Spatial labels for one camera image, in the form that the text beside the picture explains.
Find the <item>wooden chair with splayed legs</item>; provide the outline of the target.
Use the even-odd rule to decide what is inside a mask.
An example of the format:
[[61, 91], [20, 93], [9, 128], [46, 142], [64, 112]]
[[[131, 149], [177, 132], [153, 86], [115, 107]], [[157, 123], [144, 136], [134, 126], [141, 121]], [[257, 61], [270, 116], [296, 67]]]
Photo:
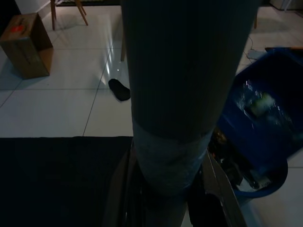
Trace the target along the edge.
[[[81, 16], [82, 16], [82, 19], [84, 21], [84, 23], [86, 24], [86, 26], [88, 26], [88, 22], [86, 20], [86, 11], [81, 3], [80, 0], [74, 0]], [[56, 22], [56, 9], [55, 9], [55, 0], [50, 0], [50, 6], [51, 6], [51, 17], [52, 17], [52, 29], [53, 31], [55, 30], [55, 22]]]

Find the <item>blue plastic bucket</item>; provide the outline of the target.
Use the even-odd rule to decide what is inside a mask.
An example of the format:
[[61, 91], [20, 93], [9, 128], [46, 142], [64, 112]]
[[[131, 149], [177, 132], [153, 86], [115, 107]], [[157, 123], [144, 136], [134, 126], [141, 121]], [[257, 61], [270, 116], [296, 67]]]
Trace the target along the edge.
[[226, 174], [240, 203], [273, 194], [287, 179], [287, 161], [265, 174], [259, 174], [217, 127], [208, 151]]

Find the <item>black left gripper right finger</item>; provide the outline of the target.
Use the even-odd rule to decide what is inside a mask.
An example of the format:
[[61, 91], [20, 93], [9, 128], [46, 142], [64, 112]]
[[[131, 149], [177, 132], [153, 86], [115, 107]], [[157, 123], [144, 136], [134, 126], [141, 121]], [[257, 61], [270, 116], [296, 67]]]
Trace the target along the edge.
[[208, 151], [188, 191], [193, 227], [247, 227], [232, 186]]

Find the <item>broom with grey grip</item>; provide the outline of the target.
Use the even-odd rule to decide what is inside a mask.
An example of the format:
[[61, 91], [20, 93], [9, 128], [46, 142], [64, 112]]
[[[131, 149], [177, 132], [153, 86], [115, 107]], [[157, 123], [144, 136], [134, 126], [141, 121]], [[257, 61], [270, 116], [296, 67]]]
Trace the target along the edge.
[[262, 0], [121, 0], [145, 227], [180, 227]]

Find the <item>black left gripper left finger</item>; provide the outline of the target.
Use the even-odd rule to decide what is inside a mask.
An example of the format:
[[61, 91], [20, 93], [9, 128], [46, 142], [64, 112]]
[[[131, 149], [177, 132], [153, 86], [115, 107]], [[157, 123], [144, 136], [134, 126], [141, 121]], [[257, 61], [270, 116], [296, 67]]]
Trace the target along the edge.
[[104, 227], [146, 227], [145, 189], [146, 181], [131, 143], [110, 181]]

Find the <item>brown cardboard box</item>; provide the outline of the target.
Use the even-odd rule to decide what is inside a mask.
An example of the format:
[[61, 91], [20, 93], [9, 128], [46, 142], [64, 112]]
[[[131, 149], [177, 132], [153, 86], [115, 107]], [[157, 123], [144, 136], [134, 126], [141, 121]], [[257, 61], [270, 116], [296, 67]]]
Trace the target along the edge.
[[21, 78], [50, 75], [53, 45], [38, 13], [13, 16], [0, 37], [0, 46]]

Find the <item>large black floor mat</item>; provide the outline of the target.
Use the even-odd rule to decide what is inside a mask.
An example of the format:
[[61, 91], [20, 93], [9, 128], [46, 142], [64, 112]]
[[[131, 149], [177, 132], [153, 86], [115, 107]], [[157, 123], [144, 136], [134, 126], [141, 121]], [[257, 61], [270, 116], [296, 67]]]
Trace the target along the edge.
[[0, 138], [0, 227], [104, 227], [132, 137]]

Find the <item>blue dustpan with black handle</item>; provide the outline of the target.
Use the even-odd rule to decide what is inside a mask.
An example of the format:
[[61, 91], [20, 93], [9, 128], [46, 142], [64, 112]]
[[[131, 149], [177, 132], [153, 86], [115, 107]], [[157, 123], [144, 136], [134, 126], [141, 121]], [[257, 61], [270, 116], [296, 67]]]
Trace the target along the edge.
[[[244, 108], [260, 93], [275, 99], [259, 118]], [[303, 57], [274, 48], [234, 79], [218, 127], [259, 171], [303, 148]]]

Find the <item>green paper scrap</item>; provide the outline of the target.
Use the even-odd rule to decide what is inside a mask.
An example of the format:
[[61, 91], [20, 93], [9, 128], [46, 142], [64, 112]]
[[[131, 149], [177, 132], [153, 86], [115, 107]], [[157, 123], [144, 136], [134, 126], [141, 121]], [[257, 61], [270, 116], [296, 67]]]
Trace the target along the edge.
[[259, 118], [274, 105], [275, 99], [268, 93], [260, 93], [254, 99], [251, 99], [244, 110], [254, 118]]

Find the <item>black sock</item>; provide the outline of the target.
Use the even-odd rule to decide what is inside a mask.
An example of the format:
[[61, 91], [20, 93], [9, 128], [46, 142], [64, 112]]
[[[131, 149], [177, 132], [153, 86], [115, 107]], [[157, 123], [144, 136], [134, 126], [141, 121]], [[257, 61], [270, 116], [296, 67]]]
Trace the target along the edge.
[[108, 82], [108, 86], [118, 101], [123, 102], [131, 98], [130, 89], [125, 87], [119, 80], [111, 79]]

